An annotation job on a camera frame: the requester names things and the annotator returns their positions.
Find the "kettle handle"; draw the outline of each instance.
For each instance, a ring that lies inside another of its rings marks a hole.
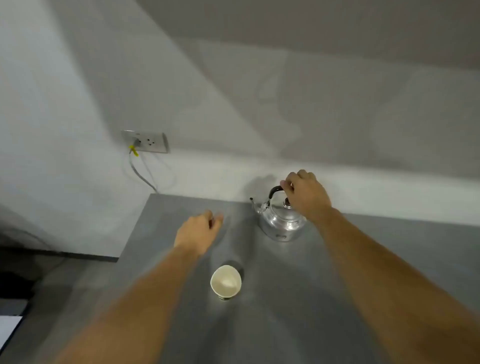
[[[270,190],[270,193],[268,194],[268,199],[271,200],[272,197],[273,197],[273,194],[274,194],[275,192],[278,192],[278,191],[283,191],[282,186],[275,186],[274,188],[272,188],[272,189]]]

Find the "floor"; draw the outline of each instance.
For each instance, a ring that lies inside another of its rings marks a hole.
[[[0,267],[38,280],[30,311],[0,355],[0,364],[47,363],[99,310],[115,263],[0,254]]]

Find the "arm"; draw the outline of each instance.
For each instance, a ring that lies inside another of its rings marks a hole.
[[[394,363],[480,363],[476,318],[404,260],[332,208],[313,173],[280,183],[313,222],[360,313]]]
[[[57,364],[156,363],[189,272],[215,239],[223,216],[189,218],[173,249],[60,354]]]

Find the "white cup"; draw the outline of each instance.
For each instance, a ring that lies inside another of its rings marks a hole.
[[[240,273],[232,266],[221,266],[213,273],[210,286],[221,300],[232,298],[240,292]]]

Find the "wall socket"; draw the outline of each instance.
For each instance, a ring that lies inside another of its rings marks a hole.
[[[168,153],[167,137],[163,133],[136,132],[133,130],[121,131],[129,146],[133,145],[136,139],[140,144],[135,147],[140,152]]]

